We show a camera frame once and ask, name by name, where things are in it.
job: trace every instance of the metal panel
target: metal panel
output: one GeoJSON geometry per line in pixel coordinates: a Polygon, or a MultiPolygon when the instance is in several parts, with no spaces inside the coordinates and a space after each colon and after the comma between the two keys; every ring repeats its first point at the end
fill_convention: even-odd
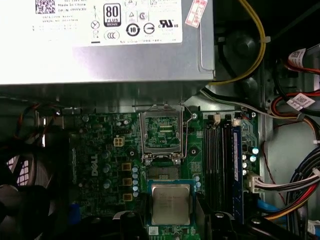
{"type": "MultiPolygon", "coordinates": [[[[173,104],[191,97],[213,79],[212,1],[198,29],[183,24],[182,43],[75,48],[48,48],[31,42],[32,25],[28,20],[17,20],[18,13],[7,14],[9,2],[1,3],[4,7],[0,9],[0,15],[11,22],[10,26],[0,23],[1,32],[10,36],[1,39],[0,85],[15,86],[2,86],[2,93],[59,99],[66,105],[173,104]]],[[[192,0],[182,1],[182,22],[191,4],[192,0]]]]}

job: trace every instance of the cpu socket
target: cpu socket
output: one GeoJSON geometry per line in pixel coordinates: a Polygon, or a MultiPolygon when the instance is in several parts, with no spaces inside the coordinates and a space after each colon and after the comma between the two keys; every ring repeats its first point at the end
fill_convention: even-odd
{"type": "Polygon", "coordinates": [[[169,158],[180,165],[183,158],[183,109],[154,105],[139,114],[142,161],[146,166],[155,159],[169,158]]]}

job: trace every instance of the cable bundle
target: cable bundle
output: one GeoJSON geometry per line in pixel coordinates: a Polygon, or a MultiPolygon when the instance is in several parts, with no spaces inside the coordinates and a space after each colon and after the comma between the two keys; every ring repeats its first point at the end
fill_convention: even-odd
{"type": "Polygon", "coordinates": [[[276,211],[267,211],[269,215],[265,216],[266,219],[273,220],[285,216],[302,207],[308,201],[320,182],[319,176],[314,175],[313,169],[320,169],[320,147],[314,149],[303,160],[289,184],[276,185],[257,182],[259,188],[265,190],[288,192],[286,206],[276,211]]]}

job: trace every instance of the power supply unit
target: power supply unit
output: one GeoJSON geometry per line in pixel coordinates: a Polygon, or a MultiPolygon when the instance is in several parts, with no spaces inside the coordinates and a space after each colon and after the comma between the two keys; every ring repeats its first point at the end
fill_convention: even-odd
{"type": "Polygon", "coordinates": [[[2,94],[175,104],[214,78],[212,1],[2,0],[0,15],[2,94]],[[202,2],[199,26],[186,24],[202,2]]]}

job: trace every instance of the screw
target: screw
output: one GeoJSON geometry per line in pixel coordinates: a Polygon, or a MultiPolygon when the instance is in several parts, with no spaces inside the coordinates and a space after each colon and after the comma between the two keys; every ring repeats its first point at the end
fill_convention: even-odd
{"type": "Polygon", "coordinates": [[[215,214],[215,216],[216,216],[218,219],[222,219],[225,215],[224,215],[223,213],[221,213],[221,212],[217,212],[217,213],[215,214]]]}
{"type": "Polygon", "coordinates": [[[261,221],[259,219],[257,219],[257,218],[253,218],[251,220],[251,222],[253,222],[254,224],[260,224],[261,223],[261,221]]]}

